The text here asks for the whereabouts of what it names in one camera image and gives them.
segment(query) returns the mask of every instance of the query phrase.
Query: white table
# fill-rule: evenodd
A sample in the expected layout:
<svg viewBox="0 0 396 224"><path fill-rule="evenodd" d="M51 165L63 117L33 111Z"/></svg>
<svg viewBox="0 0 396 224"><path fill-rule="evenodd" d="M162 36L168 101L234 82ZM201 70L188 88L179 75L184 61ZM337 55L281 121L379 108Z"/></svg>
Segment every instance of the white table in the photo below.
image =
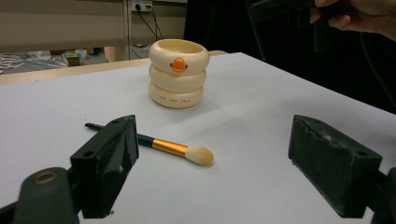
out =
<svg viewBox="0 0 396 224"><path fill-rule="evenodd" d="M70 167L70 156L107 124L135 115L139 133L205 146L198 166L139 147L113 210L81 223L370 223L340 218L288 158L293 116L320 119L396 166L396 116L323 89L243 53L213 56L203 101L170 109L149 98L149 66L0 86L0 206L18 199L24 178Z"/></svg>

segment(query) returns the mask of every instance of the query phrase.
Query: brush bristles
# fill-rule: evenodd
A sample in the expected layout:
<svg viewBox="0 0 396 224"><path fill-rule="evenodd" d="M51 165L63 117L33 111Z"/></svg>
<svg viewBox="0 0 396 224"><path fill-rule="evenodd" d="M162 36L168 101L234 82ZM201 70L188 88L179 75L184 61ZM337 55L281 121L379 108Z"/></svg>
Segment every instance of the brush bristles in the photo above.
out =
<svg viewBox="0 0 396 224"><path fill-rule="evenodd" d="M213 153L206 147L188 147L184 157L198 165L208 165L214 159Z"/></svg>

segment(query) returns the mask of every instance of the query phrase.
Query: wall socket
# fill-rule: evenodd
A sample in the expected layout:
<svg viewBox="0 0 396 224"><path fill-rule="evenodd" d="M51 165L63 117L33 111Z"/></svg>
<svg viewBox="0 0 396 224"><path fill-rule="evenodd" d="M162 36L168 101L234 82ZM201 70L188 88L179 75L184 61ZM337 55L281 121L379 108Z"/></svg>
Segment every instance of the wall socket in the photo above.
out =
<svg viewBox="0 0 396 224"><path fill-rule="evenodd" d="M137 11L136 5L140 6L141 12L150 12L148 7L152 7L152 1L132 0L132 11Z"/></svg>

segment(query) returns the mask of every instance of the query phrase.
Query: orange duck logo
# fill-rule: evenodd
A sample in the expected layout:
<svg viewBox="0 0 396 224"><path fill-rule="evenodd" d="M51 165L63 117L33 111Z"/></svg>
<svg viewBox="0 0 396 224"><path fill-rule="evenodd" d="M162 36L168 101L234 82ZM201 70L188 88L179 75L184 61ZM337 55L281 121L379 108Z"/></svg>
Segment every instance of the orange duck logo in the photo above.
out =
<svg viewBox="0 0 396 224"><path fill-rule="evenodd" d="M170 63L170 66L177 73L182 73L189 67L182 58L176 58L173 63Z"/></svg>

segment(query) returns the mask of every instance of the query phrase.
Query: brush ferrule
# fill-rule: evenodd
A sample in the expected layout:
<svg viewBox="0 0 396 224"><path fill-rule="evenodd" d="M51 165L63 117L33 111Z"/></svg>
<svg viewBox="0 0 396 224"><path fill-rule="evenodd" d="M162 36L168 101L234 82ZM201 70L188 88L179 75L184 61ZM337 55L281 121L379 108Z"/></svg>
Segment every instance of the brush ferrule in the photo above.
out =
<svg viewBox="0 0 396 224"><path fill-rule="evenodd" d="M168 142L164 141L161 139L154 139L152 142L152 147L157 148L161 151L168 152L180 157L184 157L186 155L187 151L187 146L173 143L173 142Z"/></svg>

